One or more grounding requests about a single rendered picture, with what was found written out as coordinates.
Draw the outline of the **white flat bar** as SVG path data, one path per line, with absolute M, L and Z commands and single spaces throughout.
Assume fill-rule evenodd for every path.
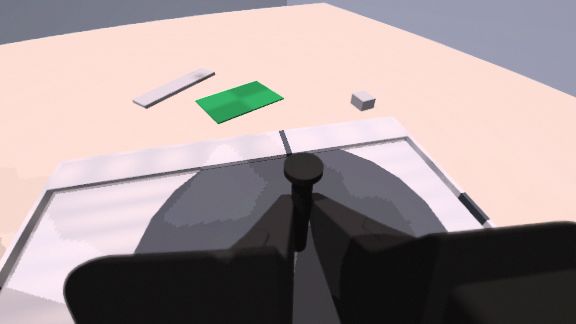
M 143 95 L 132 99 L 133 104 L 142 106 L 145 109 L 164 101 L 165 99 L 184 91 L 193 85 L 215 75 L 215 71 L 209 69 L 198 69 L 192 73 L 175 79 L 165 85 L 155 88 Z

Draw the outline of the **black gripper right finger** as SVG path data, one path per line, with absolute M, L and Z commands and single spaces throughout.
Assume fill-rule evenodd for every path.
M 464 284 L 576 269 L 576 222 L 403 233 L 320 194 L 309 216 L 340 324 L 441 324 Z

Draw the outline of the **grey round disc with small hole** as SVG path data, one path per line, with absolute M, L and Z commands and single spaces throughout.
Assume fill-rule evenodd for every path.
M 374 162 L 341 149 L 311 154 L 324 164 L 312 193 L 417 238 L 448 232 L 417 192 Z M 133 254 L 229 249 L 291 195 L 286 158 L 200 170 L 162 204 Z M 340 324 L 323 272 L 309 221 L 306 247 L 294 255 L 292 324 Z

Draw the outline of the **black steel clevis pin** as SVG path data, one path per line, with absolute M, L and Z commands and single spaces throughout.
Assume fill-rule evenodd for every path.
M 295 252 L 306 247 L 313 184 L 323 176 L 324 164 L 314 154 L 299 152 L 284 161 L 284 175 L 292 183 Z

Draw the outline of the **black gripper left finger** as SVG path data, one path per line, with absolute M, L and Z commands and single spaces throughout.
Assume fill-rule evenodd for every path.
M 284 194 L 229 249 L 95 257 L 63 296 L 75 324 L 292 324 L 294 255 Z

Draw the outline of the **green flat rectangular pad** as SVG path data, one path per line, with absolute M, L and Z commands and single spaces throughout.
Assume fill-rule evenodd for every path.
M 254 81 L 195 100 L 195 103 L 220 124 L 283 99 L 272 89 Z

